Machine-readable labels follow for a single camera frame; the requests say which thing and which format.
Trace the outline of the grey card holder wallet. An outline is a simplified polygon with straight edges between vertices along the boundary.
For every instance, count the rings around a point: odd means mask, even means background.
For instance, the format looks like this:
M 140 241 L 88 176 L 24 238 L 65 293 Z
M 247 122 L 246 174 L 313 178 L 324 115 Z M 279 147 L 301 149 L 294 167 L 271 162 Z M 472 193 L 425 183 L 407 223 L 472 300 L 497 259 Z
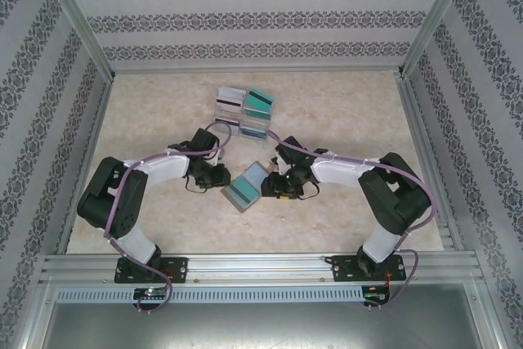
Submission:
M 229 186 L 225 187 L 222 190 L 222 194 L 225 196 L 225 198 L 240 212 L 244 213 L 248 209 L 250 209 L 262 196 L 262 182 L 263 180 L 269 176 L 269 172 L 265 167 L 263 167 L 259 162 L 255 162 L 251 164 L 245 171 L 243 171 L 238 177 L 236 177 L 231 183 L 230 186 L 233 184 L 238 183 L 249 183 L 252 187 L 254 187 L 259 196 L 255 202 L 253 202 L 248 208 L 242 208 L 238 202 L 233 198 L 232 195 L 229 194 L 228 188 Z

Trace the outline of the clear acrylic card organizer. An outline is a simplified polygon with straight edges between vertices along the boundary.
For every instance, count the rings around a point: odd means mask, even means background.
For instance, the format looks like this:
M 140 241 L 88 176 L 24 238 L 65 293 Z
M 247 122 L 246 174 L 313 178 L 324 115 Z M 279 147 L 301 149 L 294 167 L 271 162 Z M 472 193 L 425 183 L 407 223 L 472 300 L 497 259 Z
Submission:
M 219 110 L 216 107 L 216 101 L 215 101 L 214 120 L 215 120 L 215 118 L 224 118 L 224 119 L 237 120 L 237 121 L 239 121 L 239 126 L 241 126 L 241 125 L 253 125 L 254 127 L 265 128 L 268 131 L 269 128 L 270 128 L 270 125 L 271 125 L 271 121 L 270 122 L 268 122 L 268 121 L 260 121 L 258 119 L 252 119 L 252 118 L 249 118 L 249 117 L 244 115 L 244 111 L 248 109 L 248 108 L 245 107 L 245 104 L 246 104 L 246 98 L 247 98 L 247 95 L 248 95 L 249 91 L 246 91 L 246 95 L 245 95 L 244 99 L 241 101 L 243 103 L 242 111 L 238 112 L 238 113 L 231 113 L 231 112 L 226 112 L 226 111 L 223 111 L 223 110 Z M 217 95 L 216 95 L 216 100 L 217 99 L 221 99 L 218 96 L 218 91 L 217 91 Z M 272 109 L 270 111 L 270 113 L 271 113 L 271 120 L 273 118 L 274 108 L 275 108 L 275 102 L 273 103 Z M 240 131 L 239 131 L 239 134 L 237 136 L 241 136 L 241 137 L 252 139 L 252 140 L 256 140 L 256 141 L 265 141 L 267 139 L 266 138 L 265 140 L 260 140 L 260 139 L 256 139 L 256 138 L 246 137 L 246 136 L 241 135 Z

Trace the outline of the silver card black stripe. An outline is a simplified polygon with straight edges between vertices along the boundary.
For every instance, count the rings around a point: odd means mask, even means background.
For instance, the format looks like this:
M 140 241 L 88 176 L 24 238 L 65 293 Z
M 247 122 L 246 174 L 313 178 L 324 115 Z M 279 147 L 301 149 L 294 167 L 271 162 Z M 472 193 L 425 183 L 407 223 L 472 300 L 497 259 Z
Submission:
M 239 134 L 239 121 L 224 119 L 224 118 L 215 118 L 215 128 L 218 132 L 228 134 L 232 136 L 237 136 Z
M 238 112 L 242 111 L 243 103 L 241 101 L 228 101 L 228 100 L 217 99 L 216 107 L 219 110 L 223 110 L 226 112 L 238 113 Z

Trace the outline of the blue striped card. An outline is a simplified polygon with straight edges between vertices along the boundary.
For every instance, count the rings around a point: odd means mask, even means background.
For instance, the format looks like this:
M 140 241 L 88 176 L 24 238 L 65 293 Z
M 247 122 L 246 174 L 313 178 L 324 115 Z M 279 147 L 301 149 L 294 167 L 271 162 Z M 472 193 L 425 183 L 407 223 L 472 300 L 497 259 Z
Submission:
M 254 127 L 253 125 L 241 125 L 239 127 L 240 134 L 246 137 L 265 140 L 267 138 L 267 130 L 265 128 Z

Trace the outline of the left circuit board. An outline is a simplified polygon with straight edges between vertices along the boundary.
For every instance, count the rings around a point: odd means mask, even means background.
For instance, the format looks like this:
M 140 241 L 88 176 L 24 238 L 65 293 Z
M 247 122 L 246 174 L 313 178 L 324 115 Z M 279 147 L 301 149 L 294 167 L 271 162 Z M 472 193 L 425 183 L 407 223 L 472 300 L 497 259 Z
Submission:
M 135 289 L 133 293 L 133 299 L 138 300 L 164 300 L 167 296 L 168 291 L 165 288 L 150 287 L 147 289 Z

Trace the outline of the circuit board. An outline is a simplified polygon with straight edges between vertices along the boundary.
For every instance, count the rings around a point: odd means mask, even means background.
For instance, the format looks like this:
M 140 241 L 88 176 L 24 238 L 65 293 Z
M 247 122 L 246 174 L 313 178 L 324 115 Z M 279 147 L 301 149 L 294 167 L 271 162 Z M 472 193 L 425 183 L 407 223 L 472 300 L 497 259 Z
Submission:
M 135 289 L 133 293 L 133 299 L 138 300 L 164 300 L 167 296 L 168 291 L 165 288 L 150 287 L 147 289 Z
M 377 306 L 389 302 L 391 291 L 386 285 L 383 286 L 364 286 L 363 297 L 366 303 Z

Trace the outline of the grey metal sheet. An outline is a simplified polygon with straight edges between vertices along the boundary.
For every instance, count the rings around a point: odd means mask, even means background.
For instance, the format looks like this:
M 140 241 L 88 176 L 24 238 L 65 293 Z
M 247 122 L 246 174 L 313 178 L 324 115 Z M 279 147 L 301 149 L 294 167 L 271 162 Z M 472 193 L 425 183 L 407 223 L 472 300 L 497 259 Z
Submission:
M 60 304 L 42 349 L 482 349 L 460 311 L 368 311 L 353 303 Z

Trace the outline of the right circuit board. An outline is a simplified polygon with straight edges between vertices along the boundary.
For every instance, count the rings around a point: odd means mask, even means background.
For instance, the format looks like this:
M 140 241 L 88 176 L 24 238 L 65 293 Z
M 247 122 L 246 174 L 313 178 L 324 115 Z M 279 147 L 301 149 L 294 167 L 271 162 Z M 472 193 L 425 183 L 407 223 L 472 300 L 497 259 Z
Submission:
M 391 291 L 386 285 L 383 286 L 364 286 L 363 297 L 366 303 L 377 306 L 389 302 Z

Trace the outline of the aluminium mounting rail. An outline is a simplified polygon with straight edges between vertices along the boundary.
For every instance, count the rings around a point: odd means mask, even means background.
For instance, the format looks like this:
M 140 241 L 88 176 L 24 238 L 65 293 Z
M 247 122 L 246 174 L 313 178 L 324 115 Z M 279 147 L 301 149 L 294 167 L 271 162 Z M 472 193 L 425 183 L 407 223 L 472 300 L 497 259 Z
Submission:
M 318 253 L 188 254 L 186 284 L 292 285 L 330 283 L 332 267 Z M 68 254 L 45 258 L 39 284 L 109 286 L 114 283 L 115 254 Z M 473 251 L 420 252 L 413 284 L 470 284 L 485 279 Z

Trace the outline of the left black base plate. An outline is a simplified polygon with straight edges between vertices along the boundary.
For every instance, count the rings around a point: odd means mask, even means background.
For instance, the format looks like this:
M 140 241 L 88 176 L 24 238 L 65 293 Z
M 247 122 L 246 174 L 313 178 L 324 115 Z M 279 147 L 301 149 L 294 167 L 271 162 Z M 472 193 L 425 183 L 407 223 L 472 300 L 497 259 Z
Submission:
M 166 275 L 174 284 L 183 284 L 186 281 L 187 265 L 188 259 L 184 257 L 160 257 L 152 261 L 151 266 Z M 114 282 L 116 284 L 165 284 L 166 280 L 157 273 L 121 257 L 116 265 Z

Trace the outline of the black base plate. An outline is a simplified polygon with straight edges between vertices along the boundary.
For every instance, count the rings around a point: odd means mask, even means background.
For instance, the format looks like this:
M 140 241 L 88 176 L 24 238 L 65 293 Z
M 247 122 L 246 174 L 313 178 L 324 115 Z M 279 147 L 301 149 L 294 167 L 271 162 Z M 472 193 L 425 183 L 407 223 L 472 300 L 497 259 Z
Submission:
M 160 257 L 152 261 L 151 266 L 166 275 L 174 284 L 183 284 L 186 281 L 187 265 L 188 259 L 184 257 Z M 116 265 L 114 282 L 116 284 L 165 284 L 166 280 L 157 273 L 121 257 Z
M 329 257 L 335 282 L 392 282 L 406 280 L 402 256 L 391 255 L 381 263 L 358 255 L 334 255 Z

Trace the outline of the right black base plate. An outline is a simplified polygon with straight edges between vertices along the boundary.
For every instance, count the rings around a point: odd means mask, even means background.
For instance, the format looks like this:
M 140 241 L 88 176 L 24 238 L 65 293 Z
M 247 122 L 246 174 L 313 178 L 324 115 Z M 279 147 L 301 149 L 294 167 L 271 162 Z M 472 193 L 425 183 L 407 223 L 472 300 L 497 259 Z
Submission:
M 358 255 L 334 255 L 329 257 L 335 282 L 392 282 L 406 280 L 402 256 L 391 255 L 381 263 Z

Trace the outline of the thin aluminium back rail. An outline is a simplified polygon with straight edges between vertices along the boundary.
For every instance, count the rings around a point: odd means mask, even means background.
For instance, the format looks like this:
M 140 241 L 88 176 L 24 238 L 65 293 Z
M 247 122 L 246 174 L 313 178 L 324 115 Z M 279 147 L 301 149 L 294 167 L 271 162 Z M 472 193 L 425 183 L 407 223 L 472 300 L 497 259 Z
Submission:
M 274 66 L 274 67 L 204 67 L 204 68 L 171 68 L 171 69 L 122 69 L 115 70 L 114 75 L 134 74 L 227 74 L 227 73 L 305 73 L 305 72 L 381 72 L 399 73 L 399 66 Z

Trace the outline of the aluminium side rail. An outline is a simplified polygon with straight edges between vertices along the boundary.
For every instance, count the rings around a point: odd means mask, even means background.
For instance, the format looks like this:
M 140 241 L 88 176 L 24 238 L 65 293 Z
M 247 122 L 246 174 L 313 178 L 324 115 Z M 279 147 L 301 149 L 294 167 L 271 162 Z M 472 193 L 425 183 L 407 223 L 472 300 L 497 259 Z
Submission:
M 77 176 L 72 184 L 72 194 L 66 205 L 64 220 L 60 226 L 60 231 L 57 236 L 57 241 L 52 253 L 55 255 L 63 255 L 66 253 L 69 246 L 69 239 L 74 228 L 74 223 L 77 216 L 77 203 L 83 194 L 83 187 L 86 184 L 89 169 L 92 164 L 93 156 L 96 149 L 102 123 L 105 117 L 105 112 L 110 99 L 114 79 L 111 78 L 104 86 L 104 90 L 96 105 L 96 111 L 93 115 L 90 127 L 88 129 L 87 140 L 83 146 L 81 160 L 78 165 Z
M 421 112 L 409 81 L 401 75 L 396 76 L 396 86 L 405 111 L 413 144 L 418 156 L 423 179 L 435 197 L 438 213 L 434 218 L 438 226 L 441 241 L 445 250 L 463 251 L 463 245 L 458 233 L 453 211 L 448 201 L 443 181 L 436 164 L 429 136 L 422 120 Z

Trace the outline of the aluminium frame post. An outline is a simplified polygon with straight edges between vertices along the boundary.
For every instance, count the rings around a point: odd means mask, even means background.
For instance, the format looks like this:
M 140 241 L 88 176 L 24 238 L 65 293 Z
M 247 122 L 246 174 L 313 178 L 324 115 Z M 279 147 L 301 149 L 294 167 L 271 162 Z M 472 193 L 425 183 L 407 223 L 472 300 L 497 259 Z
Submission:
M 98 70 L 111 82 L 114 81 L 115 72 L 99 44 L 87 17 L 84 15 L 77 0 L 58 0 L 71 25 L 77 31 L 89 55 L 96 64 Z
M 419 32 L 410 46 L 402 66 L 400 66 L 399 70 L 395 73 L 396 78 L 405 78 L 412 73 L 414 66 L 423 54 L 431 36 L 434 34 L 451 2 L 452 0 L 434 1 L 430 11 L 427 13 L 426 19 L 423 21 Z

